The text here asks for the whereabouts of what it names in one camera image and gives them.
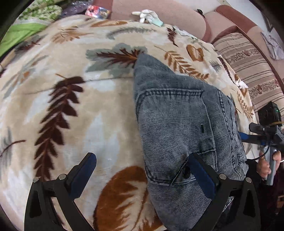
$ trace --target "denim jacket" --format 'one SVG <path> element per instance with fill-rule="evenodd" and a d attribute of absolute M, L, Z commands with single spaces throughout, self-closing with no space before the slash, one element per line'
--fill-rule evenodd
<path fill-rule="evenodd" d="M 134 67 L 134 98 L 150 199 L 168 230 L 190 230 L 211 200 L 192 174 L 184 176 L 188 156 L 197 153 L 233 180 L 248 170 L 233 101 L 146 54 Z"/>

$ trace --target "hand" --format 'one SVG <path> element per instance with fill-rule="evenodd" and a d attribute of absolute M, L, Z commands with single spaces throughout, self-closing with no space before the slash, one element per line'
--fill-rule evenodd
<path fill-rule="evenodd" d="M 279 168 L 280 166 L 280 161 L 281 161 L 281 152 L 277 151 L 273 154 L 273 159 L 276 161 L 276 170 Z M 262 178 L 266 178 L 268 176 L 268 174 L 271 173 L 271 169 L 269 168 L 269 163 L 265 160 L 264 157 L 262 157 L 261 159 L 259 159 L 257 166 L 256 166 L 256 171 L 257 173 L 262 177 Z"/>

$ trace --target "fleece blanket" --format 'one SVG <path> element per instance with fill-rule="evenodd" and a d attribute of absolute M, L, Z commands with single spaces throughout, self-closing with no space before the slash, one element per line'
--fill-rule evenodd
<path fill-rule="evenodd" d="M 75 203 L 95 230 L 165 229 L 147 192 L 134 110 L 133 66 L 141 53 L 231 97 L 239 131 L 249 133 L 248 125 L 257 122 L 247 90 L 238 88 L 238 76 L 213 45 L 170 25 L 85 15 L 56 21 L 2 65 L 0 204 L 19 230 L 32 179 L 56 179 L 87 152 L 96 154 L 97 167 Z M 244 148 L 247 156 L 258 155 L 254 146 Z"/>

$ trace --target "white cloth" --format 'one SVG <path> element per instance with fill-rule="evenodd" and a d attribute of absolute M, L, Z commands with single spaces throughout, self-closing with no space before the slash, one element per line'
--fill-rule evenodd
<path fill-rule="evenodd" d="M 239 78 L 236 81 L 236 85 L 240 88 L 240 89 L 246 89 L 248 88 L 248 86 Z"/>
<path fill-rule="evenodd" d="M 152 10 L 142 10 L 142 11 L 133 11 L 133 15 L 140 16 L 140 23 L 149 22 L 150 24 L 154 24 L 156 26 L 162 26 L 164 23 L 159 19 L 157 13 Z M 197 39 L 194 35 L 186 32 L 185 30 L 180 30 L 177 26 L 173 26 L 177 33 L 181 36 L 190 36 L 192 38 Z"/>
<path fill-rule="evenodd" d="M 144 23 L 148 21 L 150 24 L 154 24 L 156 26 L 162 26 L 164 23 L 159 19 L 158 15 L 155 11 L 152 10 L 142 10 L 142 11 L 133 11 L 133 15 L 140 16 L 140 23 Z"/>
<path fill-rule="evenodd" d="M 173 26 L 173 28 L 176 30 L 177 33 L 179 33 L 181 36 L 190 36 L 192 38 L 195 38 L 195 39 L 198 39 L 196 38 L 194 35 L 188 33 L 187 31 L 185 30 L 180 30 L 177 26 Z"/>
<path fill-rule="evenodd" d="M 263 32 L 260 33 L 269 49 L 272 59 L 280 60 L 284 59 L 284 51 L 280 47 L 279 43 L 271 35 L 267 35 Z"/>

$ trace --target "button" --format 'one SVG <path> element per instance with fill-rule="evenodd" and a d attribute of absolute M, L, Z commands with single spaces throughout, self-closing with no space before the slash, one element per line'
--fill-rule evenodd
<path fill-rule="evenodd" d="M 190 177 L 190 168 L 187 166 L 184 166 L 183 170 L 182 170 L 182 175 L 185 179 L 188 179 Z"/>

